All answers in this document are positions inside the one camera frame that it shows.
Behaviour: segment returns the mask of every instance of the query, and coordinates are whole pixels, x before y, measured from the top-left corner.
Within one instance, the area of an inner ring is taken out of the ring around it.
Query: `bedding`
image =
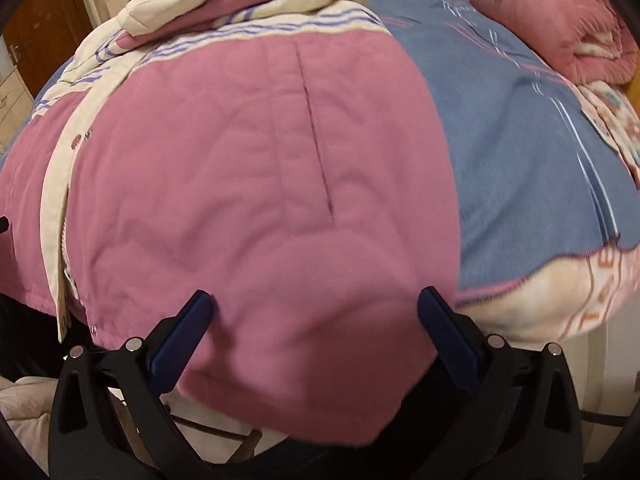
[[[205,33],[113,51],[122,29],[149,34],[206,1],[133,0],[49,89],[0,172],[12,218],[0,288],[63,322],[67,285],[83,308],[95,298],[86,319],[108,347],[208,290],[219,316],[185,394],[257,427],[369,442],[434,359],[420,289],[454,299],[458,209],[433,101],[367,0],[272,0]],[[131,244],[140,228],[150,237]],[[97,282],[81,261],[101,269]],[[116,275],[132,280],[116,290]]]
[[[61,336],[71,309],[119,346],[202,288],[219,317],[181,392],[357,444],[434,357],[422,287],[529,343],[637,287],[626,167],[567,81],[468,1],[271,0],[122,42],[207,1],[134,0],[94,31],[0,172],[0,292]]]
[[[631,81],[631,78],[634,76],[634,72],[636,70],[636,61],[638,59],[638,46],[634,41],[631,33],[629,32],[628,27],[626,26],[625,21],[622,19],[620,14],[616,11],[616,9],[611,5],[609,0],[592,0],[590,2],[590,6],[593,5],[593,2],[599,4],[603,9],[598,12],[598,16],[606,16],[607,21],[613,20],[614,27],[611,30],[611,44],[608,45],[605,50],[611,52],[614,51],[618,55],[615,61],[605,62],[603,59],[598,59],[596,62],[590,60],[589,56],[585,56],[584,59],[580,57],[577,58],[577,73],[576,77],[579,77],[580,81],[577,82],[591,82],[596,79],[603,79],[606,82],[614,83],[614,84],[625,84]],[[589,41],[589,44],[586,46],[588,52],[593,52],[594,46],[597,47],[597,41]],[[606,67],[607,76],[602,77],[591,76],[589,75],[589,70],[591,66],[597,64],[601,67]]]
[[[604,81],[580,85],[578,90],[600,118],[600,136],[618,154],[640,189],[640,120],[631,103]]]
[[[616,17],[596,0],[469,0],[501,23],[571,82],[623,84],[636,70],[622,56]]]

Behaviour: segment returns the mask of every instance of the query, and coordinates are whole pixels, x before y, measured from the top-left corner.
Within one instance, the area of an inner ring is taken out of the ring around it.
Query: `purple stripe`
[[[348,10],[340,14],[334,14],[333,16],[330,16],[330,17],[332,18],[342,17],[352,12],[361,12],[361,10],[360,9]],[[149,59],[152,59],[153,57],[156,57],[156,56],[162,56],[165,53],[167,53],[168,56],[170,56],[171,54],[177,54],[178,52],[182,52],[184,50],[183,47],[197,44],[202,41],[208,40],[210,38],[224,38],[227,36],[238,34],[240,32],[244,32],[245,34],[260,34],[265,30],[294,31],[294,30],[299,30],[302,27],[306,27],[307,25],[316,25],[318,27],[331,28],[337,25],[345,25],[347,23],[362,21],[362,20],[369,23],[373,23],[375,25],[383,25],[383,23],[380,22],[380,20],[377,17],[375,19],[372,19],[368,12],[363,12],[363,14],[366,15],[366,18],[363,16],[354,16],[352,18],[348,18],[346,20],[341,20],[339,22],[333,22],[333,23],[306,22],[306,23],[303,23],[302,25],[298,25],[295,23],[283,23],[281,25],[258,25],[257,23],[253,23],[250,25],[243,25],[242,27],[235,27],[232,30],[224,30],[222,32],[220,30],[213,30],[211,32],[203,33],[195,40],[183,41],[179,44],[176,44],[161,50],[160,49],[156,50],[151,56],[149,56]]]
[[[257,9],[258,7],[261,7],[262,5],[254,5],[252,7],[249,7],[248,9],[244,10],[244,20],[246,22],[248,22],[251,17],[254,15],[254,10]]]
[[[104,51],[107,53],[108,56],[111,57],[118,57],[120,54],[114,54],[113,51],[109,48],[111,44],[105,45],[104,47]]]
[[[102,68],[94,68],[85,77],[94,76],[96,74],[100,74],[100,73],[105,72],[105,71],[110,70],[110,69],[111,69],[110,66],[103,66]]]
[[[228,20],[226,20],[225,25],[230,25],[230,24],[233,22],[234,18],[235,18],[238,14],[240,14],[240,12],[241,12],[240,10],[236,10],[236,12],[234,12],[234,13],[230,14],[230,15],[229,15],[229,19],[228,19]]]
[[[350,18],[348,20],[342,20],[341,22],[335,22],[335,23],[332,23],[330,25],[327,25],[325,23],[319,23],[319,22],[307,22],[307,23],[305,23],[305,25],[293,25],[293,24],[291,24],[291,25],[287,25],[287,27],[276,26],[276,25],[272,25],[272,26],[252,25],[251,26],[252,28],[258,27],[258,28],[260,28],[260,30],[252,31],[252,30],[245,30],[245,29],[234,29],[234,30],[230,30],[228,32],[223,32],[221,34],[217,34],[215,36],[212,35],[212,34],[208,34],[206,38],[200,38],[199,40],[196,40],[196,41],[188,41],[188,42],[181,43],[178,47],[175,47],[174,50],[165,49],[165,50],[161,50],[159,52],[156,51],[151,56],[149,56],[145,60],[145,62],[142,63],[140,66],[146,65],[150,60],[155,59],[155,58],[169,57],[169,56],[173,56],[174,54],[180,54],[180,53],[186,52],[189,49],[190,45],[201,43],[207,38],[215,38],[215,37],[223,38],[225,36],[231,36],[233,34],[238,34],[239,32],[243,32],[245,34],[249,34],[251,36],[254,36],[256,34],[261,34],[265,30],[283,30],[285,32],[291,32],[291,31],[300,29],[302,27],[305,27],[306,25],[317,25],[318,27],[321,27],[321,28],[331,28],[331,27],[335,27],[336,25],[345,25],[347,23],[353,23],[353,22],[359,22],[359,21],[365,21],[365,22],[369,22],[369,23],[374,23],[375,25],[379,25],[379,23],[377,21],[374,22],[370,18],[364,18],[364,17]]]
[[[108,44],[111,43],[111,41],[113,41],[119,34],[121,34],[122,32],[124,32],[124,30],[121,28],[120,30],[118,30],[116,33],[111,34],[109,39],[107,41],[105,41],[103,44],[101,44],[100,47],[98,47],[98,50],[95,51],[96,54],[98,54],[98,52],[100,52],[105,46],[107,46]]]
[[[102,79],[101,75],[97,75],[97,76],[94,76],[94,77],[84,77],[82,79],[78,79],[78,81],[75,81],[75,82],[71,83],[71,86],[76,86],[76,85],[78,85],[80,83],[93,83],[95,81],[98,81],[99,79]]]

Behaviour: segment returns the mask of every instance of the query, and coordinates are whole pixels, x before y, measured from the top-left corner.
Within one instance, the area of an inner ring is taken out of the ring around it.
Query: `folded quilt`
[[[97,55],[108,58],[109,56],[115,56],[115,53],[124,54],[129,50],[143,46],[151,41],[159,41],[170,36],[175,36],[176,34],[203,32],[204,30],[220,28],[230,23],[248,21],[253,17],[257,6],[270,1],[271,0],[208,0],[196,9],[174,18],[153,32],[133,36],[126,30],[123,30],[116,38],[107,42]],[[221,17],[224,17],[224,20],[217,21]]]
[[[574,44],[576,54],[574,67],[567,74],[560,70],[558,72],[576,84],[595,80],[604,80],[612,84],[627,83],[631,81],[636,71],[638,46],[611,2],[609,0],[593,1],[608,11],[606,16],[608,20],[613,20],[613,28],[604,30],[602,34],[586,37]]]
[[[615,17],[596,0],[469,0],[527,43],[548,65],[576,83],[624,82],[617,68]],[[628,62],[622,61],[622,68]]]

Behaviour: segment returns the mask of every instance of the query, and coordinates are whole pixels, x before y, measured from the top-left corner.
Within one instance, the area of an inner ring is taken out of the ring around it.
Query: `wooden door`
[[[3,35],[35,96],[91,30],[82,0],[23,0]]]

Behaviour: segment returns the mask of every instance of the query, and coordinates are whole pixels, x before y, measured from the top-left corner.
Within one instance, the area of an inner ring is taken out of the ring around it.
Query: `metal rivet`
[[[84,353],[84,348],[82,348],[81,346],[74,346],[69,352],[69,355],[71,356],[72,359],[77,359],[83,353]]]
[[[504,346],[504,339],[502,338],[502,336],[499,336],[497,334],[491,334],[487,341],[489,342],[489,346],[491,348],[502,348]]]
[[[129,352],[140,350],[142,348],[142,339],[140,339],[139,337],[132,337],[126,343],[124,343],[124,347],[129,350]]]
[[[546,347],[553,355],[562,355],[562,347],[558,343],[551,343]]]

